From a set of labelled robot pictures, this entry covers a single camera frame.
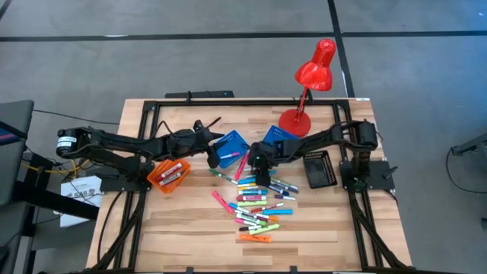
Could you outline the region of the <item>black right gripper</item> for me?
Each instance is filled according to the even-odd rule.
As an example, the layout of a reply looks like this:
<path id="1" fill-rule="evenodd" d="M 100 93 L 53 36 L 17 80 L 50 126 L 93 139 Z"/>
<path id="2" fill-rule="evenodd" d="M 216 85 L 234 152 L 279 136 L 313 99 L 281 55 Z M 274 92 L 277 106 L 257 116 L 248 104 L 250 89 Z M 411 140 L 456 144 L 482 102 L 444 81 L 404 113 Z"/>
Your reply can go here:
<path id="1" fill-rule="evenodd" d="M 268 186 L 270 184 L 270 176 L 264 172 L 282 163 L 284 160 L 283 145 L 283 141 L 277 141 L 272 144 L 268 142 L 254 142 L 250 146 L 249 165 L 251 166 L 252 174 L 256 174 L 256 184 L 258 186 Z"/>

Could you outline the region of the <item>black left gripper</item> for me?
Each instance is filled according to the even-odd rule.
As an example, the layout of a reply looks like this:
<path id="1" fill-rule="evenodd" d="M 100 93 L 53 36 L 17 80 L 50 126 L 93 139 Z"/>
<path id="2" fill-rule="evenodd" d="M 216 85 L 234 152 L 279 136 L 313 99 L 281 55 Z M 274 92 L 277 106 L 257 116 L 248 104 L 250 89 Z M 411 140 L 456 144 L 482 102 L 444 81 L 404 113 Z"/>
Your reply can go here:
<path id="1" fill-rule="evenodd" d="M 220 162 L 217 154 L 218 145 L 210 142 L 224 137 L 223 133 L 212 132 L 204 126 L 200 119 L 196 120 L 192 129 L 181 129 L 170 134 L 167 140 L 168 158 L 171 160 L 186 158 L 205 152 L 210 168 L 216 168 Z"/>

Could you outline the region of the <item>thin green marker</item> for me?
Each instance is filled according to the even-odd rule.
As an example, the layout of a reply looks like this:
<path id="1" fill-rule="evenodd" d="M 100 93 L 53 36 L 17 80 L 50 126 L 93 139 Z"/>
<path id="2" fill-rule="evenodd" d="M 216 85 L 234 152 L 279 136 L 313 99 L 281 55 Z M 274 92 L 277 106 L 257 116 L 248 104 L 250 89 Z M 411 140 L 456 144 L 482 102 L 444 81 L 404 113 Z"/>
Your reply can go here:
<path id="1" fill-rule="evenodd" d="M 290 183 L 286 183 L 286 182 L 285 182 L 285 181 L 283 181 L 283 180 L 280 180 L 280 179 L 277 179 L 277 178 L 274 178 L 274 177 L 271 177 L 271 179 L 270 179 L 270 180 L 271 180 L 273 183 L 278 184 L 278 185 L 280 185 L 280 186 L 283 186 L 283 187 L 285 186 L 285 187 L 287 187 L 287 188 L 291 188 L 291 189 L 294 189 L 294 190 L 298 190 L 298 187 L 297 187 L 297 186 L 294 186 L 294 185 L 292 185 L 292 184 L 290 184 Z"/>
<path id="2" fill-rule="evenodd" d="M 213 175 L 215 175 L 216 177 L 220 177 L 220 178 L 222 178 L 222 179 L 224 179 L 224 180 L 226 180 L 226 181 L 229 181 L 229 182 L 231 182 L 231 183 L 233 183 L 233 184 L 235 184 L 235 185 L 238 185 L 238 182 L 237 182 L 236 180 L 234 180 L 234 179 L 230 178 L 229 176 L 227 176 L 227 175 L 225 175 L 225 174 L 222 174 L 222 173 L 220 173 L 220 172 L 218 172 L 218 171 L 216 171 L 216 170 L 214 170 L 214 169 L 209 169 L 209 171 L 210 171 L 210 172 L 211 172 Z"/>

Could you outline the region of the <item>thin purple marker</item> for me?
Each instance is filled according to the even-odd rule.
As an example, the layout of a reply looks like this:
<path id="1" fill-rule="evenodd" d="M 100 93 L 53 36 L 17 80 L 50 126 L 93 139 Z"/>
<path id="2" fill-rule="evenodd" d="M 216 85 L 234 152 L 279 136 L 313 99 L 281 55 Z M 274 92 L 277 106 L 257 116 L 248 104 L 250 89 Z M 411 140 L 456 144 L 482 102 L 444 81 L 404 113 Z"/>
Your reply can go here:
<path id="1" fill-rule="evenodd" d="M 282 189 L 282 190 L 285 190 L 285 191 L 288 191 L 288 192 L 292 192 L 292 193 L 299 193 L 298 189 L 293 188 L 293 187 L 290 187 L 290 186 L 286 186 L 286 185 L 283 185 L 283 184 L 280 184 L 280 183 L 273 183 L 273 182 L 271 182 L 269 184 L 269 186 L 273 186 L 275 189 L 279 188 L 279 189 Z"/>

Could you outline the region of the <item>pink highlighter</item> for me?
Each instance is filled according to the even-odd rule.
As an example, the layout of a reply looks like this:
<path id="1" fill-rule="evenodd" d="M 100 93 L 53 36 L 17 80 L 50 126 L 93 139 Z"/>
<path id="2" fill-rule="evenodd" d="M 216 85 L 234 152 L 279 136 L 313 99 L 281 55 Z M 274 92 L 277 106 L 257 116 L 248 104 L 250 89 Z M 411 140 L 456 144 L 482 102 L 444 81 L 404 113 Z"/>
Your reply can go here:
<path id="1" fill-rule="evenodd" d="M 234 214 L 234 209 L 229 206 L 228 203 L 218 194 L 216 190 L 212 191 L 212 196 L 218 201 L 218 203 L 225 209 L 229 214 Z"/>
<path id="2" fill-rule="evenodd" d="M 234 176 L 234 179 L 235 179 L 235 180 L 239 180 L 239 179 L 240 179 L 240 176 L 241 176 L 241 174 L 243 173 L 244 168 L 245 168 L 245 167 L 246 167 L 246 165 L 247 165 L 247 161 L 248 161 L 249 153 L 250 153 L 250 152 L 249 152 L 249 151 L 247 151 L 247 152 L 245 153 L 245 155 L 242 157 L 242 161 L 241 161 L 241 163 L 240 163 L 240 165 L 239 165 L 239 167 L 238 167 L 238 169 L 237 169 L 237 172 L 235 173 L 235 176 Z"/>

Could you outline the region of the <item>white marker green cap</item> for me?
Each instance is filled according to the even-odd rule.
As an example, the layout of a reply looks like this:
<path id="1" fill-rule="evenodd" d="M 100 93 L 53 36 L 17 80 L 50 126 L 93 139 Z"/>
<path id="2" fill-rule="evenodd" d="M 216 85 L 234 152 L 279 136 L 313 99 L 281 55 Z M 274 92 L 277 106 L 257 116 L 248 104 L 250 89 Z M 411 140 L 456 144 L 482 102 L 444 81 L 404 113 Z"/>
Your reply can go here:
<path id="1" fill-rule="evenodd" d="M 236 211 L 235 213 L 236 213 L 236 216 L 238 218 L 241 218 L 243 220 L 246 220 L 246 221 L 258 224 L 258 225 L 267 225 L 268 224 L 267 221 L 261 220 L 261 219 L 257 218 L 256 216 L 253 216 L 253 215 L 248 215 L 245 212 Z"/>

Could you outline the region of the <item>orange Sharpie highlighter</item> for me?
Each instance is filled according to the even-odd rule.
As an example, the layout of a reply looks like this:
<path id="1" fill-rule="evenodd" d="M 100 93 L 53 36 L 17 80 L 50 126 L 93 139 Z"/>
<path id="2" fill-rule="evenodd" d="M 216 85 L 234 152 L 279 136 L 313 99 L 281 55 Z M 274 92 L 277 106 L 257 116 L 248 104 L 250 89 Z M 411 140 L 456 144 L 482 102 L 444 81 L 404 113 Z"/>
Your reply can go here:
<path id="1" fill-rule="evenodd" d="M 259 236 L 252 234 L 239 234 L 238 239 L 241 241 L 252 241 L 258 243 L 270 244 L 272 243 L 272 238 L 270 236 Z"/>

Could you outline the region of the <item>orange plastic basket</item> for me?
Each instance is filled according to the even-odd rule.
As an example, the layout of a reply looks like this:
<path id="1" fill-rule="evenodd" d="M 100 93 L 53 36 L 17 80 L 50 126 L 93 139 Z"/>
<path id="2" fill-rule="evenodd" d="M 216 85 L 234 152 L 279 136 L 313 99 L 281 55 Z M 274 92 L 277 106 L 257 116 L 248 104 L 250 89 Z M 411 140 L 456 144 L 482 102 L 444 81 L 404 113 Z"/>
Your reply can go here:
<path id="1" fill-rule="evenodd" d="M 178 173 L 178 172 L 183 172 L 183 176 L 181 177 L 181 182 L 183 182 L 183 180 L 185 179 L 185 177 L 189 174 L 190 172 L 190 164 L 183 160 L 183 159 L 178 159 L 178 160 L 175 160 L 175 161 L 172 161 L 172 160 L 164 160 L 162 161 L 148 176 L 147 176 L 147 180 L 153 185 L 155 186 L 158 190 L 160 190 L 162 193 L 165 193 L 165 194 L 168 194 L 168 193 L 172 193 L 178 186 L 175 185 L 174 183 L 171 183 L 171 184 L 168 184 L 166 186 L 160 186 L 159 185 L 159 182 L 158 181 L 158 176 L 160 176 L 165 170 L 173 167 L 175 164 L 177 163 L 181 163 L 183 166 L 176 170 L 175 172 L 173 172 L 172 174 L 170 174 L 168 177 Z"/>

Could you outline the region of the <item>blue plastic basket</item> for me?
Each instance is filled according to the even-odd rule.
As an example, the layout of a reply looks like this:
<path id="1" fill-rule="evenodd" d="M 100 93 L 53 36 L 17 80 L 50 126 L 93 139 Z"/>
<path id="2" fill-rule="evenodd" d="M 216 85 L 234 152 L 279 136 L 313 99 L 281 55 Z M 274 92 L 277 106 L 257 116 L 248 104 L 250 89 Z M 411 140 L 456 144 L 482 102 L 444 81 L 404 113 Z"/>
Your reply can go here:
<path id="1" fill-rule="evenodd" d="M 298 140 L 299 137 L 285 131 L 277 126 L 271 126 L 266 133 L 263 142 L 268 145 L 274 145 L 276 142 L 286 141 L 286 140 Z"/>
<path id="2" fill-rule="evenodd" d="M 231 166 L 234 162 L 242 158 L 250 147 L 236 130 L 230 131 L 227 135 L 220 138 L 217 143 L 221 145 L 217 150 L 219 157 L 232 152 L 240 152 L 240 156 L 235 158 L 220 159 L 218 166 L 222 169 Z"/>

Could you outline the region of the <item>black plastic basket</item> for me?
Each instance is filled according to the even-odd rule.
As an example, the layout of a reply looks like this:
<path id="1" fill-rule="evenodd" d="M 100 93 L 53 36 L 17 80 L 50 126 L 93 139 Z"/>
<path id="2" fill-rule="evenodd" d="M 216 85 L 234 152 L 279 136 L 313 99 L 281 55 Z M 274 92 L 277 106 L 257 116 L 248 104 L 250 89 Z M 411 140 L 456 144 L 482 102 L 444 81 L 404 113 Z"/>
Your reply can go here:
<path id="1" fill-rule="evenodd" d="M 328 151 L 318 151 L 303 157 L 304 169 L 311 189 L 338 184 Z"/>

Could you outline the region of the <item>red desk lamp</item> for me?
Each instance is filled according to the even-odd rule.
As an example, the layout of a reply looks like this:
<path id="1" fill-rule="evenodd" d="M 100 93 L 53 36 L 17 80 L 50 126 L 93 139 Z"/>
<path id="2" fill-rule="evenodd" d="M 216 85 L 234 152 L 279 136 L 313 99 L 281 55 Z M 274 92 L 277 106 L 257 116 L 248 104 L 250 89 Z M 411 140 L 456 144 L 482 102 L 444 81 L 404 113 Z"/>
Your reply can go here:
<path id="1" fill-rule="evenodd" d="M 330 64 L 336 52 L 336 43 L 329 39 L 320 40 L 310 61 L 305 62 L 295 73 L 294 79 L 304 88 L 299 104 L 294 110 L 286 110 L 279 118 L 279 127 L 298 137 L 309 133 L 310 117 L 304 112 L 308 94 L 311 91 L 330 91 L 333 74 Z"/>

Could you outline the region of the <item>white paper sheet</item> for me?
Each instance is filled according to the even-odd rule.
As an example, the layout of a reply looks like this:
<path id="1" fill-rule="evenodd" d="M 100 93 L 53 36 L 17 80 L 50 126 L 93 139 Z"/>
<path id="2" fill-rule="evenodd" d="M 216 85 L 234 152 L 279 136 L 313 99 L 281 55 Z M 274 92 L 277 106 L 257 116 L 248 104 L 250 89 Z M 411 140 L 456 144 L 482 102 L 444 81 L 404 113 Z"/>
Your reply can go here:
<path id="1" fill-rule="evenodd" d="M 100 191 L 101 183 L 102 180 L 96 176 L 74 179 L 61 184 L 61 195 L 99 208 L 103 195 Z M 86 221 L 86 218 L 61 214 L 59 225 L 61 228 L 67 228 Z"/>

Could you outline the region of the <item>gray metal stand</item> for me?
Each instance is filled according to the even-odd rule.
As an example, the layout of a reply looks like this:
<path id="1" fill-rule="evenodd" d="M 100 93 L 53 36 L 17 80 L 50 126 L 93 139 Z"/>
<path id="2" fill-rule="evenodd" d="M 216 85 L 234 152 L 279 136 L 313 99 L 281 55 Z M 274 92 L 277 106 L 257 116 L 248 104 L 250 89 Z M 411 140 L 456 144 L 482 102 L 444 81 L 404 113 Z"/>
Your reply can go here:
<path id="1" fill-rule="evenodd" d="M 455 156 L 461 156 L 468 151 L 477 151 L 487 158 L 487 133 L 464 142 L 461 145 L 451 147 L 450 150 Z"/>

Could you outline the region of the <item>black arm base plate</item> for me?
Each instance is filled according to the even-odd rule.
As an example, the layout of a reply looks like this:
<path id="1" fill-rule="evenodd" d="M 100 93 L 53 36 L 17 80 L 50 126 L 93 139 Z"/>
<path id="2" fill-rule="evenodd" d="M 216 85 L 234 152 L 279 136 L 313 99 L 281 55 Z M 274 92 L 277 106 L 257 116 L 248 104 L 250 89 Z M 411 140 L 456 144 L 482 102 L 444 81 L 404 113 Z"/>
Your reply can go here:
<path id="1" fill-rule="evenodd" d="M 122 174 L 111 167 L 95 168 L 89 174 L 101 179 L 101 192 L 145 192 L 151 189 L 146 179 Z"/>
<path id="2" fill-rule="evenodd" d="M 387 161 L 369 161 L 356 164 L 353 161 L 339 163 L 343 187 L 352 192 L 364 190 L 394 190 L 392 174 L 397 167 L 390 167 Z"/>

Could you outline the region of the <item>black side table frame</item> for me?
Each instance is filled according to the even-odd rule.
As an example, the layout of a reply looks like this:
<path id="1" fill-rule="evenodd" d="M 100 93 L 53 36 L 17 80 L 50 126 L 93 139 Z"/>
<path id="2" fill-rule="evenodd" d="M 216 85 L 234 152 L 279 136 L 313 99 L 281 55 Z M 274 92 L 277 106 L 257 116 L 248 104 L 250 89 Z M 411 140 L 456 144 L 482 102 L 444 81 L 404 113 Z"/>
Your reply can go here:
<path id="1" fill-rule="evenodd" d="M 20 171 L 25 171 L 22 180 L 16 180 L 11 194 L 12 201 L 27 202 L 32 206 L 51 209 L 66 215 L 95 220 L 99 208 L 48 190 L 49 181 L 55 176 L 68 178 L 74 171 L 53 170 L 57 163 L 33 152 L 21 156 Z"/>

